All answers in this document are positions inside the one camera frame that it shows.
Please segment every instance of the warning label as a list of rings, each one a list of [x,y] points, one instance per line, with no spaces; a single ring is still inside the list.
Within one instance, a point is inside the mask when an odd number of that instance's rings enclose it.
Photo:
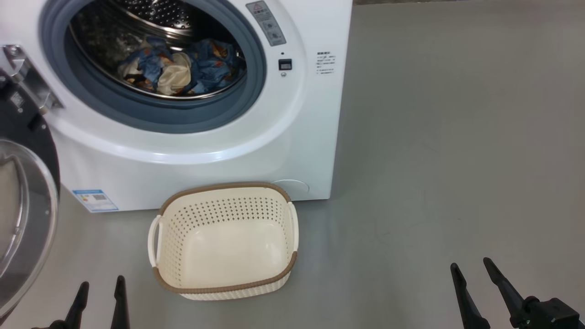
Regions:
[[[317,74],[333,74],[335,72],[336,56],[331,52],[318,52],[316,59]]]
[[[270,8],[264,1],[252,2],[247,4],[246,7],[254,15],[256,22],[264,31],[271,46],[278,46],[287,42],[283,31],[280,29],[278,22],[276,22],[276,18],[274,18]]]

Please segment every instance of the washing machine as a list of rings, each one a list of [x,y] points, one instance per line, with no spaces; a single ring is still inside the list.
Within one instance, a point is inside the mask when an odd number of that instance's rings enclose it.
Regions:
[[[91,212],[159,208],[181,190],[241,181],[326,199],[351,8],[3,1],[0,70],[20,90],[3,95],[6,110],[30,115],[21,104],[34,102],[31,127],[46,122],[61,184]]]

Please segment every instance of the laundry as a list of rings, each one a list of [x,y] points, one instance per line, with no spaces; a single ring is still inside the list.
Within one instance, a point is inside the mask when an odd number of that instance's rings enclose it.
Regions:
[[[213,92],[227,87],[242,73],[234,46],[212,39],[171,53],[164,39],[149,36],[118,65],[120,78],[163,95]]]

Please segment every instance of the basket handle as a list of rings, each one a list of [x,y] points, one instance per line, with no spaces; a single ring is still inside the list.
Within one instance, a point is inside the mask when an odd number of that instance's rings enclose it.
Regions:
[[[162,216],[158,215],[152,221],[152,224],[150,224],[150,229],[148,231],[148,259],[150,260],[150,264],[154,268],[157,266],[156,255],[159,253],[158,248],[156,248],[156,252],[154,251],[154,249],[155,249],[155,247],[154,247],[154,232],[156,231],[156,228],[159,226],[159,222],[160,222],[161,218],[162,218]]]

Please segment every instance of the white cloth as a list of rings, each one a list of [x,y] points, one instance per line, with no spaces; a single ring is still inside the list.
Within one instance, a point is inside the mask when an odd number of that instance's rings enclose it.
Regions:
[[[185,53],[174,53],[173,62],[163,67],[157,91],[173,95],[191,82],[191,61]]]

